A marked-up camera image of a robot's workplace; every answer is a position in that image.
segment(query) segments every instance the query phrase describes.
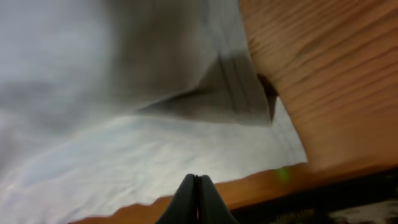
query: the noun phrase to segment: wooden table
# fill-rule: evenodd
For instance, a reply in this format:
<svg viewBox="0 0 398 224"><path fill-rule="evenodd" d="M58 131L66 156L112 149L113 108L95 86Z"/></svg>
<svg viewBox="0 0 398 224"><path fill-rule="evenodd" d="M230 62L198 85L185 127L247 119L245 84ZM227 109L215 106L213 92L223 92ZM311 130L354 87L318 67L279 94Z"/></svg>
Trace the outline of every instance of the wooden table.
<svg viewBox="0 0 398 224"><path fill-rule="evenodd" d="M257 72L307 152L288 183L269 170L217 184L229 208L398 166L398 1L240 0ZM170 202L78 223L154 223Z"/></svg>

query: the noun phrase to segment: wood grain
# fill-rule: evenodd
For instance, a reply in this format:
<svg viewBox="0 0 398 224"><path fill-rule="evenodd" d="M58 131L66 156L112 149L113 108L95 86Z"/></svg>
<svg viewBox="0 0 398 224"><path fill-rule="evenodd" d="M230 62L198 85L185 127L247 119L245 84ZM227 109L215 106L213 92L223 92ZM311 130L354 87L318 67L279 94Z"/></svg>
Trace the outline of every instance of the wood grain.
<svg viewBox="0 0 398 224"><path fill-rule="evenodd" d="M398 1L240 0L257 72L279 92L309 163L218 184L229 208L398 166ZM154 223L169 198L77 223Z"/></svg>

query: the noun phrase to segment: white cloth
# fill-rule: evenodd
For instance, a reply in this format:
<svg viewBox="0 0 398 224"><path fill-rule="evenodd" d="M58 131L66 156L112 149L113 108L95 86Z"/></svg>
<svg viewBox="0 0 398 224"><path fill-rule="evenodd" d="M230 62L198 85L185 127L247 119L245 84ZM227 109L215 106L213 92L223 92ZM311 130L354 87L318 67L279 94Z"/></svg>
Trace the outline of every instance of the white cloth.
<svg viewBox="0 0 398 224"><path fill-rule="evenodd" d="M306 162L280 101L265 127L236 1L0 0L0 29L0 223Z"/></svg>

